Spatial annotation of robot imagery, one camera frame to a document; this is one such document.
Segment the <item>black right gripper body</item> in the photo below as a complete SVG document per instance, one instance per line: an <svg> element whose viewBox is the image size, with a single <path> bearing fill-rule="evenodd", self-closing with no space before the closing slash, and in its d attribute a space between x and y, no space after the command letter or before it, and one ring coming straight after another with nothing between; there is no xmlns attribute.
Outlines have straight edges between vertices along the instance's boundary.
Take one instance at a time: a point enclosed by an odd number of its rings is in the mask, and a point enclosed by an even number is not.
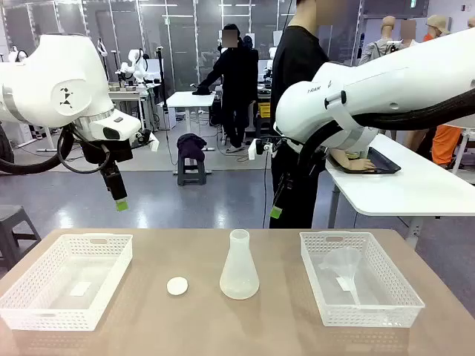
<svg viewBox="0 0 475 356"><path fill-rule="evenodd" d="M299 153L287 142L281 144L275 155L275 181L280 182L283 176L293 175L298 167Z"/></svg>

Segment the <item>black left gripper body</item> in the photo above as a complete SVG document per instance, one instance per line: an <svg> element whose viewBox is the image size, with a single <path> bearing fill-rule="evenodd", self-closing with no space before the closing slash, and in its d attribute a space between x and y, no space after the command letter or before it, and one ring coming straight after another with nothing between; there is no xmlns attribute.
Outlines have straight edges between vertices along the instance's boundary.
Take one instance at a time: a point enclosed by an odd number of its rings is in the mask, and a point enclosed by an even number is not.
<svg viewBox="0 0 475 356"><path fill-rule="evenodd" d="M101 165L109 154L109 161L124 162L133 158L131 145L125 141L81 142L85 160L91 164Z"/></svg>

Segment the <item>person's left hand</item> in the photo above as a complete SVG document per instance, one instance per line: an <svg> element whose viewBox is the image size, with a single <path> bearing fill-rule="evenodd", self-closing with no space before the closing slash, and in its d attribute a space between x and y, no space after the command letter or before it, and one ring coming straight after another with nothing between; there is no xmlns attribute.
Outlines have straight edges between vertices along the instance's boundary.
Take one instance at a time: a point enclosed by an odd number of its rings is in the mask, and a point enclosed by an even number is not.
<svg viewBox="0 0 475 356"><path fill-rule="evenodd" d="M349 161L348 169L351 171L375 171L377 167L370 159L353 159Z"/></svg>

